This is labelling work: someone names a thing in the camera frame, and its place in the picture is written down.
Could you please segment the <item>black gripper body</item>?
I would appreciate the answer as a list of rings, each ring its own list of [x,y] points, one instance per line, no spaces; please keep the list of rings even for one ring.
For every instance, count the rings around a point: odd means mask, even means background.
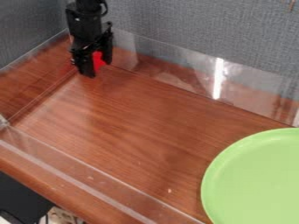
[[[67,7],[66,16],[72,43],[70,52],[72,63],[79,53],[102,51],[103,40],[107,36],[114,37],[112,22],[102,22],[108,14],[107,7]]]

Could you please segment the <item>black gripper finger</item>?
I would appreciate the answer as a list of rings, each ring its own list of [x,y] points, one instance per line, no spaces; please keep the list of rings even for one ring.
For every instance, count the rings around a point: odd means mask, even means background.
[[[107,36],[102,44],[102,52],[103,52],[102,59],[108,65],[112,62],[112,50],[114,50],[112,39],[114,39],[112,36]]]
[[[79,73],[90,78],[96,77],[94,68],[94,59],[90,53],[80,52],[75,57],[75,65],[79,69]]]

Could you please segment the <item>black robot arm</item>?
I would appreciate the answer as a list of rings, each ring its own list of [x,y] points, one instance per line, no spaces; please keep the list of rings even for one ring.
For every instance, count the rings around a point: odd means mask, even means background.
[[[66,16],[72,37],[71,62],[79,73],[90,78],[112,62],[112,22],[102,22],[107,14],[107,0],[72,0],[67,3]]]

